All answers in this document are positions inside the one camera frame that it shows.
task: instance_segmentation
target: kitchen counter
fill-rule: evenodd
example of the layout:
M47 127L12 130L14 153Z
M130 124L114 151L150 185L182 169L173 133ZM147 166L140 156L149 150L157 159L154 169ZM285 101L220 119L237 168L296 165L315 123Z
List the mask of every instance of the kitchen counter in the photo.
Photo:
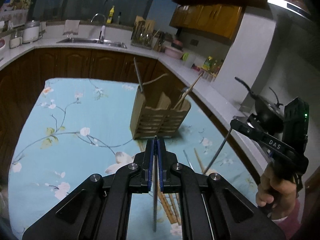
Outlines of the kitchen counter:
M127 49L106 47L100 44L74 44L74 43L57 43L59 39L41 39L31 44L24 44L15 49L7 49L3 53L4 59L0 61L0 70L9 65L11 62L26 54L33 49L39 48L83 48L83 49L104 49L110 51L124 52L138 56L154 58L165 65L173 74L175 74L186 86L190 86L198 77L198 73L194 70L187 69L183 66L181 60L176 60L158 53L153 50L133 47L130 42L125 42ZM221 96L214 88L212 88L206 80L200 79L195 85L193 92L198 98L211 110L218 120L229 130L230 121L233 116L243 116L230 102ZM259 145L246 136L232 131L232 136L245 152L257 172L261 175L267 166L267 161L262 155Z

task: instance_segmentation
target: human hand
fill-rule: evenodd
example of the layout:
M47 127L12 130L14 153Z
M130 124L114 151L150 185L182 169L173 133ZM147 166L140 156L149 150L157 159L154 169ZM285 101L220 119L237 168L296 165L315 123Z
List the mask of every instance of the human hand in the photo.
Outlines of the human hand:
M274 198L268 190L275 189L280 193L272 207L271 219L276 220L288 216L294 209L297 195L297 185L292 181L278 178L272 168L272 164L268 164L264 173L261 175L258 192L256 194L256 203L260 207L264 207L267 203L273 202Z

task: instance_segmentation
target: yellow bottle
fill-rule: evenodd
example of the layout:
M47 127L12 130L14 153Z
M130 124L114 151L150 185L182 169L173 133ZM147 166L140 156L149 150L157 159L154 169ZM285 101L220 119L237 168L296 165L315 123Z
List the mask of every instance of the yellow bottle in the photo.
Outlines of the yellow bottle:
M113 17L113 14L114 14L114 13L115 13L115 6L113 6L112 9L110 10L107 23L111 23L111 22L112 22L112 17Z

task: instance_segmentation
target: pink bowl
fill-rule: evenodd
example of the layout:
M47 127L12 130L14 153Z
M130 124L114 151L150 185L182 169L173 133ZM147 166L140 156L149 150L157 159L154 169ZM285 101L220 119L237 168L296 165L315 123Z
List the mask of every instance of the pink bowl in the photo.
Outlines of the pink bowl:
M168 55L169 57L173 57L175 59L181 59L183 52L174 47L165 46L164 54Z

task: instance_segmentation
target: table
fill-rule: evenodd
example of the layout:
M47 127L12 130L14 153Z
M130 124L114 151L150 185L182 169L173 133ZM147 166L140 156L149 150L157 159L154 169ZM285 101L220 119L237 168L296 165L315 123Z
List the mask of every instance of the table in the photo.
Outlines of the table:
M115 173L144 150L129 128L138 85L93 79L50 79L33 107L17 143L9 173L12 231L24 231L93 173ZM190 98L191 110L178 136L166 147L201 173L223 136ZM217 171L252 203L257 185L228 143L209 170ZM152 192L133 194L127 239L181 239L179 218L164 211L175 195L158 199L157 232L152 231Z

